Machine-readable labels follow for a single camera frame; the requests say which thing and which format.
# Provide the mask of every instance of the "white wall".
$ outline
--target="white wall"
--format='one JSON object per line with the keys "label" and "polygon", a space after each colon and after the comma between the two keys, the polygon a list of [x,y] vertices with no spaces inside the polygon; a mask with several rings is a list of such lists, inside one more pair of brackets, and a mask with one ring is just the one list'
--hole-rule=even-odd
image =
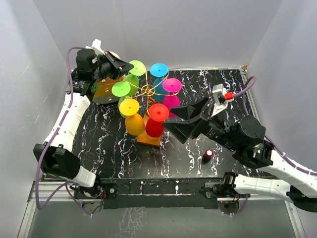
{"label": "white wall", "polygon": [[[316,23],[316,0],[284,0],[248,66],[248,74],[258,77],[252,93],[267,133],[290,158],[315,171]],[[300,216],[308,237],[316,237],[316,225],[307,221],[317,214]]]}
{"label": "white wall", "polygon": [[65,60],[31,0],[0,1],[0,237],[16,237],[35,179],[35,143],[51,130]]}
{"label": "white wall", "polygon": [[62,54],[95,38],[150,67],[249,64],[282,0],[34,0]]}

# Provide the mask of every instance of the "colorful toy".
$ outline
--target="colorful toy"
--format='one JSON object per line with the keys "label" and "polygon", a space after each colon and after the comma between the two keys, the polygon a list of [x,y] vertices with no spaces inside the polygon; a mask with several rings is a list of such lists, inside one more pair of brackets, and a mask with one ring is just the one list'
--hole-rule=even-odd
{"label": "colorful toy", "polygon": [[[157,77],[153,85],[148,82],[145,65],[133,60],[134,65],[130,74],[120,82],[113,85],[111,92],[120,97],[119,112],[125,118],[125,126],[129,134],[138,135],[138,142],[159,146],[164,131],[162,123],[168,117],[175,115],[170,112],[172,107],[180,105],[177,97],[182,88],[182,83],[176,78],[168,77],[168,67],[163,63],[156,63],[150,69],[151,75]],[[140,86],[139,76],[146,76],[146,84]],[[140,105],[137,97],[146,96],[146,113],[142,118],[138,114]]]}

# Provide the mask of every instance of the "green disc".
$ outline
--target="green disc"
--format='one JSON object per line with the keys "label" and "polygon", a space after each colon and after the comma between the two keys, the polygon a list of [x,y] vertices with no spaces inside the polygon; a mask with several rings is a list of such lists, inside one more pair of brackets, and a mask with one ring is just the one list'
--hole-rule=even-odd
{"label": "green disc", "polygon": [[128,93],[128,96],[133,96],[138,91],[137,87],[139,87],[139,85],[140,85],[140,80],[139,80],[138,76],[135,76],[133,74],[128,74],[127,76],[124,77],[123,81],[128,81],[129,83],[132,83],[135,86],[135,87],[133,87],[130,84],[131,90]]}
{"label": "green disc", "polygon": [[111,92],[116,97],[123,97],[128,95],[130,90],[130,84],[128,84],[127,82],[117,82],[113,85]]}
{"label": "green disc", "polygon": [[[120,104],[125,100],[125,99],[128,99],[128,98],[130,98],[129,96],[123,96],[123,97],[121,97],[120,99],[119,99],[119,102],[118,102],[118,109],[119,109],[119,107],[120,107]],[[122,114],[121,112],[120,112],[120,114],[121,114],[121,116],[123,117],[123,118],[126,118],[127,116],[125,116],[124,114]]]}
{"label": "green disc", "polygon": [[147,69],[145,68],[145,65],[138,60],[133,60],[133,61],[130,61],[129,63],[134,65],[134,68],[130,70],[130,73],[135,76],[141,76],[145,74],[145,72],[147,71]]}

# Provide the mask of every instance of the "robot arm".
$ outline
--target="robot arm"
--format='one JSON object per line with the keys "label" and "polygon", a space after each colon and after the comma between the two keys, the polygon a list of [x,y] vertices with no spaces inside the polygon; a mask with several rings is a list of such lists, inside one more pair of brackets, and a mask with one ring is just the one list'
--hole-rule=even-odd
{"label": "robot arm", "polygon": [[249,193],[271,196],[294,202],[300,209],[317,212],[317,177],[311,174],[314,172],[280,156],[264,139],[265,127],[255,117],[245,116],[233,125],[226,125],[220,112],[233,100],[233,93],[227,93],[222,84],[214,86],[212,93],[214,104],[204,98],[193,105],[173,108],[171,111],[183,120],[169,119],[163,126],[181,143],[202,133],[235,152],[233,158],[242,165],[279,179],[250,178],[229,172],[225,173],[222,184],[205,185],[205,191],[216,197]]}
{"label": "robot arm", "polygon": [[99,40],[94,40],[91,47],[79,50],[76,63],[77,68],[71,74],[73,94],[71,95],[69,85],[64,105],[52,131],[43,144],[35,145],[33,153],[39,161],[45,146],[53,138],[44,155],[42,171],[72,180],[82,187],[92,188],[86,191],[96,193],[96,189],[93,188],[96,187],[96,174],[82,167],[79,158],[71,153],[74,137],[82,116],[98,89],[98,82],[106,77],[118,79],[132,69],[133,65],[122,61],[113,53],[103,51]]}

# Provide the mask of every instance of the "orange base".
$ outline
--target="orange base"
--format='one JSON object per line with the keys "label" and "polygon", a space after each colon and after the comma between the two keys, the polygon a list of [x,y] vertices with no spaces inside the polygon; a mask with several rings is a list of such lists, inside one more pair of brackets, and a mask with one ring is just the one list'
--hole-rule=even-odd
{"label": "orange base", "polygon": [[[144,114],[143,121],[145,126],[147,125],[148,119],[149,117],[146,114]],[[162,139],[162,136],[153,138],[153,137],[150,137],[146,133],[146,131],[144,131],[141,135],[138,136],[137,142],[141,144],[146,144],[146,145],[159,146],[161,139]]]}

